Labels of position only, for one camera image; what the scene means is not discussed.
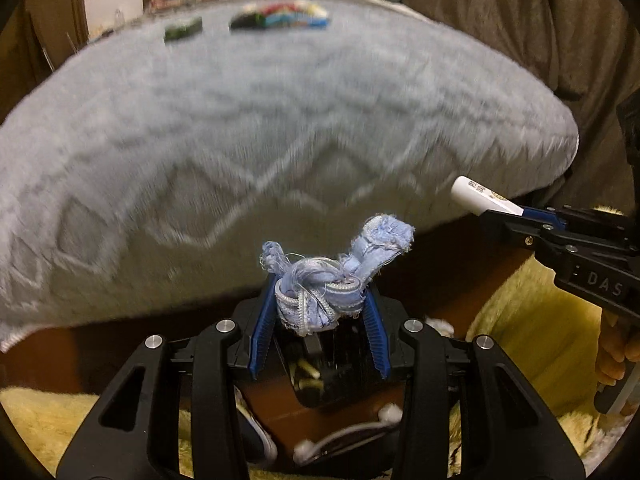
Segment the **person's right hand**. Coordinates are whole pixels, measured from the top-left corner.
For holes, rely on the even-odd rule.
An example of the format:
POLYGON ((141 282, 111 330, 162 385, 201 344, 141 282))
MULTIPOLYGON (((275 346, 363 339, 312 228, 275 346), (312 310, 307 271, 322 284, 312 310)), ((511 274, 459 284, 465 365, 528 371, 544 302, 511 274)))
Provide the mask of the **person's right hand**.
POLYGON ((626 375, 627 361, 639 361, 639 334, 627 332, 617 315, 603 310, 594 364, 598 382, 615 386, 626 375))

